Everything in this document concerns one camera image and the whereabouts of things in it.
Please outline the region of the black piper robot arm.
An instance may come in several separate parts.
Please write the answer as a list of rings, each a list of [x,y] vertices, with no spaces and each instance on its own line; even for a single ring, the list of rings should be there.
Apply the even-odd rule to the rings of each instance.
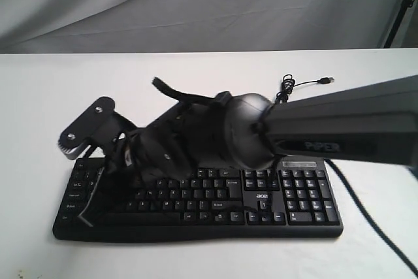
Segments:
[[[120,129],[80,220],[94,226],[139,183],[199,168],[258,170],[300,155],[417,165],[417,77],[272,103],[258,93],[213,98],[153,85],[176,104],[145,128]]]

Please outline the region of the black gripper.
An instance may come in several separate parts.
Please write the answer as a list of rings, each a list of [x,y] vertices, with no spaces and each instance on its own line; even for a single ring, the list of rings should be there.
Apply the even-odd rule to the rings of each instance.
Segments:
[[[146,127],[114,112],[115,135],[106,162],[78,219],[94,227],[111,207],[111,194],[128,194],[140,184],[190,178],[198,161],[191,147],[192,124],[202,120],[202,105],[180,101]]]

